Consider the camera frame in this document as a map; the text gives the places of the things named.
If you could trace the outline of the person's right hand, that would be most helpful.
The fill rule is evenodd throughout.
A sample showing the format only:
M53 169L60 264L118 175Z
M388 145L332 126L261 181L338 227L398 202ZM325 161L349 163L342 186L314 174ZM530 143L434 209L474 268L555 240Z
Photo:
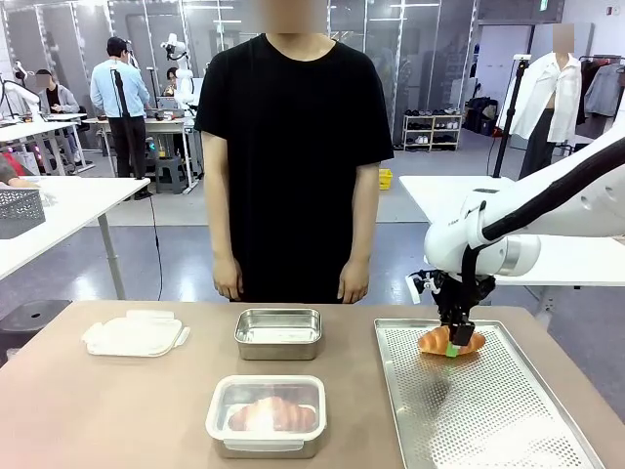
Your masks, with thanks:
M213 280L217 292L230 301L240 301L243 294L242 273L231 256L218 256L214 261Z

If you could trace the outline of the person's left hand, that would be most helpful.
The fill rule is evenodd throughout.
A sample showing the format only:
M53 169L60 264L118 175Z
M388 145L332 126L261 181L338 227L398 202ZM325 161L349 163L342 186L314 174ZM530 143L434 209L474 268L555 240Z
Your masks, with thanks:
M368 292L369 261L349 260L339 277L337 299L343 304L354 304Z

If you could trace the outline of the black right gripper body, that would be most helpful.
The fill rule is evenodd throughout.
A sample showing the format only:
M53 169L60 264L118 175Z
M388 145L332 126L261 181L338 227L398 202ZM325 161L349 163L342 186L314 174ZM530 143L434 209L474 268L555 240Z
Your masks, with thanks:
M477 276L468 283L443 271L430 271L432 296L437 305L452 309L452 323L469 321L470 311L495 288L495 277Z

